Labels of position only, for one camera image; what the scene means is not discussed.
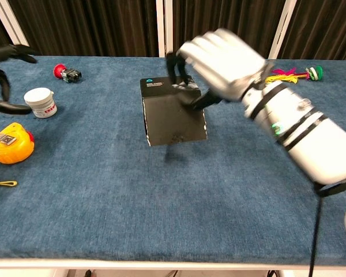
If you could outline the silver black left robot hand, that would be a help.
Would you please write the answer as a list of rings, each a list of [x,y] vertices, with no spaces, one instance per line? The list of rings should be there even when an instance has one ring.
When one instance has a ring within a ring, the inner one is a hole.
[[[19,59],[27,63],[35,64],[37,59],[34,57],[37,52],[29,46],[23,44],[8,44],[0,47],[0,62],[7,61],[8,59]],[[11,104],[10,99],[10,83],[7,79],[6,73],[0,69],[0,86],[1,96],[0,99],[0,113],[10,115],[25,115],[31,112],[31,108],[27,105]]]

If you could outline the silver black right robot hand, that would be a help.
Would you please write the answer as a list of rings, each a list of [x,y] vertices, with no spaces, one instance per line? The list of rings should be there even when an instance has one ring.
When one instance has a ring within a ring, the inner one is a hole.
[[[213,104],[241,101],[254,88],[263,90],[273,64],[252,49],[239,36],[219,28],[186,41],[176,52],[166,55],[166,66],[171,84],[179,88],[177,78],[188,89],[190,65],[207,83],[208,91],[196,99],[178,94],[183,105],[202,110]]]

